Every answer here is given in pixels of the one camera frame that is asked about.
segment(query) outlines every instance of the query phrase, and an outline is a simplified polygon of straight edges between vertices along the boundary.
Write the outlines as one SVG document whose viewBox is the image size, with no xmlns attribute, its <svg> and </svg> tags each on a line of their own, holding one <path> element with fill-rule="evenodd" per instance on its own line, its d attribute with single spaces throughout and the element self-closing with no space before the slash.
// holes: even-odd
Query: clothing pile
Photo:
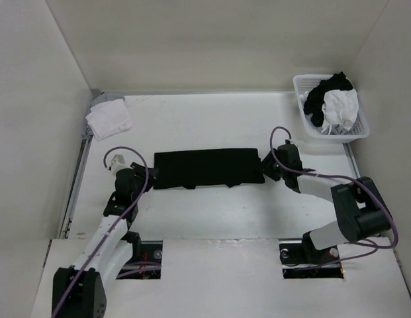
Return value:
<svg viewBox="0 0 411 318">
<path fill-rule="evenodd" d="M 343 72 L 323 80 L 303 99 L 305 115 L 322 134 L 347 134 L 358 116 L 357 91 Z"/>
</svg>

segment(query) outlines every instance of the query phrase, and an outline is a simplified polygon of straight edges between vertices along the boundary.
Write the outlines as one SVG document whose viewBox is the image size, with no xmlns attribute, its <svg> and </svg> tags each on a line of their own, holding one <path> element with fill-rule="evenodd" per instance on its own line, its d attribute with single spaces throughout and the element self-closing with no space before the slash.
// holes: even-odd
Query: white cloth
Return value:
<svg viewBox="0 0 411 318">
<path fill-rule="evenodd" d="M 86 119 L 97 140 L 126 131 L 133 126 L 130 114 L 122 99 L 106 101 L 93 106 Z"/>
<path fill-rule="evenodd" d="M 324 122 L 322 133 L 331 133 L 332 127 L 338 125 L 338 132 L 347 133 L 352 129 L 358 116 L 357 91 L 340 91 L 335 89 L 324 94 L 322 107 Z"/>
</svg>

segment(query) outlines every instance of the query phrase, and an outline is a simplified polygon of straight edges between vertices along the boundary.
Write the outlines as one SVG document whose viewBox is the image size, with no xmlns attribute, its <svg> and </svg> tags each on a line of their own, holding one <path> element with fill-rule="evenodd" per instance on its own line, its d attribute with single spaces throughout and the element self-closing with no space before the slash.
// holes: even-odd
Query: white wall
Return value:
<svg viewBox="0 0 411 318">
<path fill-rule="evenodd" d="M 0 1 L 0 317 L 30 315 L 89 98 L 45 1 Z"/>
<path fill-rule="evenodd" d="M 372 129 L 353 143 L 354 154 L 398 226 L 397 251 L 411 290 L 411 0 L 389 1 L 347 74 Z"/>
<path fill-rule="evenodd" d="M 292 90 L 350 65 L 387 0 L 48 0 L 92 88 Z"/>
</svg>

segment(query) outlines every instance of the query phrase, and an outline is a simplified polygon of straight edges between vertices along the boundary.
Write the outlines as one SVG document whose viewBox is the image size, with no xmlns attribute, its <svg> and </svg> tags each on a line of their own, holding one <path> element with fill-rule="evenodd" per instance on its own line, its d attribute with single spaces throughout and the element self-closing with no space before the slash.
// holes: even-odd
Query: laundry basket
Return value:
<svg viewBox="0 0 411 318">
<path fill-rule="evenodd" d="M 297 101 L 299 106 L 300 115 L 304 123 L 305 133 L 307 134 L 307 141 L 310 142 L 324 142 L 332 144 L 346 144 L 358 138 L 366 138 L 370 135 L 370 128 L 364 113 L 359 106 L 357 121 L 354 128 L 347 134 L 343 135 L 326 135 L 320 134 L 316 127 L 311 123 L 310 117 L 304 114 L 304 101 L 299 97 L 306 91 L 311 91 L 313 88 L 320 84 L 321 80 L 328 80 L 333 75 L 297 75 L 293 78 L 293 85 L 295 87 L 295 93 L 297 95 Z"/>
</svg>

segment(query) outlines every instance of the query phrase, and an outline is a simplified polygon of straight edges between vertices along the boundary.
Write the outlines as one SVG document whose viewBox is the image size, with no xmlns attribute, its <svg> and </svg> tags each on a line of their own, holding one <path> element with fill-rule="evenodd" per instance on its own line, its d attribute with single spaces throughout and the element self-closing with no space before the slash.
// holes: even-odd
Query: black cloth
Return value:
<svg viewBox="0 0 411 318">
<path fill-rule="evenodd" d="M 154 189 L 225 184 L 263 184 L 258 150 L 233 148 L 155 153 L 158 176 Z"/>
<path fill-rule="evenodd" d="M 323 125 L 324 114 L 322 107 L 324 104 L 324 94 L 334 89 L 341 91 L 350 91 L 353 89 L 351 82 L 347 80 L 343 72 L 334 74 L 330 79 L 322 80 L 320 84 L 308 94 L 304 104 L 304 113 L 305 115 L 312 114 L 311 123 L 315 127 L 321 127 Z"/>
</svg>

